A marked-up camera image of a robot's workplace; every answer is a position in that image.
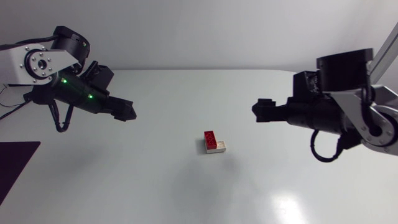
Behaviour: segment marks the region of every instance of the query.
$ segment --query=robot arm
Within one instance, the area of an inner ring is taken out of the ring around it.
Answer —
[[[48,41],[53,41],[49,50],[39,44]],[[58,26],[51,37],[0,46],[0,63],[4,71],[0,82],[33,85],[26,100],[48,105],[59,132],[68,128],[73,107],[90,113],[109,113],[121,121],[135,119],[132,102],[112,97],[106,90],[113,77],[107,66],[94,61],[78,76],[89,52],[90,44],[83,36]],[[64,127],[59,125],[55,100],[70,105]]]
[[[385,86],[371,85],[397,55],[398,24],[375,59],[372,49],[318,58],[316,72],[294,75],[293,96],[286,105],[275,106],[270,99],[259,99],[252,111],[257,122],[286,121],[314,129],[311,150],[322,162],[334,161],[344,149],[361,143],[398,156],[398,95]],[[331,158],[315,150],[319,131],[340,135]]]

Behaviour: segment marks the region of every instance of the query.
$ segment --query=red lego brick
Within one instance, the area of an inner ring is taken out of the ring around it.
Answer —
[[[216,149],[217,141],[213,131],[205,131],[205,141],[207,149]]]

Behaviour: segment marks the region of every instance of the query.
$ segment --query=lego brick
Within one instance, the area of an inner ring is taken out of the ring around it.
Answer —
[[[217,141],[217,148],[216,149],[207,149],[206,153],[217,153],[217,152],[225,152],[226,145],[224,141]]]
[[[216,149],[217,141],[213,131],[205,131],[206,149]]]

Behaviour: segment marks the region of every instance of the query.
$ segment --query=black cable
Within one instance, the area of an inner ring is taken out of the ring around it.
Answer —
[[[5,84],[3,84],[4,85],[4,88],[0,91],[0,94],[7,88],[6,86],[5,86]]]
[[[22,41],[16,42],[16,44],[36,44],[36,43],[42,43],[42,42],[49,42],[49,41],[55,40],[56,38],[58,38],[58,35],[53,35],[51,37],[44,37],[44,38],[22,40]]]
[[[318,133],[319,133],[319,130],[314,130],[314,132],[312,133],[312,136],[311,136],[311,152],[312,152],[313,156],[315,156],[315,158],[317,158],[321,162],[333,162],[343,152],[343,146],[341,145],[341,141],[340,141],[341,138],[339,138],[339,140],[337,142],[336,154],[334,156],[332,156],[331,158],[325,158],[323,156],[320,156],[315,150],[315,139],[317,138]]]
[[[67,115],[65,117],[65,121],[63,122],[62,127],[60,126],[60,114],[59,114],[58,106],[57,106],[57,103],[55,102],[55,100],[53,100],[53,102],[51,102],[51,104],[49,104],[49,108],[51,111],[52,118],[54,119],[54,123],[55,123],[55,127],[56,127],[57,131],[60,133],[65,132],[69,128],[70,118],[72,117],[72,113],[73,113],[73,106],[69,105]]]
[[[4,105],[4,104],[0,103],[0,106],[7,107],[7,108],[12,108],[12,107],[15,107],[15,106],[19,106],[21,104],[23,104],[23,103],[18,103],[16,105]]]
[[[6,116],[9,116],[9,115],[12,114],[13,112],[15,112],[15,111],[21,109],[23,106],[25,106],[26,104],[28,104],[28,103],[30,103],[30,102],[31,102],[31,100],[29,99],[29,100],[27,100],[25,103],[22,103],[21,105],[19,105],[19,106],[17,106],[16,108],[14,108],[12,111],[3,114],[3,115],[0,117],[0,120],[4,119]]]

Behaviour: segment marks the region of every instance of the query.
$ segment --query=white table surface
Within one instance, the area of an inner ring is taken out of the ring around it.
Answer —
[[[251,106],[284,104],[292,75],[117,71],[108,90],[132,100],[137,119],[75,109],[63,134],[46,106],[29,104],[0,121],[0,141],[42,142],[0,223],[397,223],[398,157],[358,146],[323,164],[311,130],[255,122]],[[225,153],[203,154],[208,130]],[[320,134],[320,153],[337,139]]]

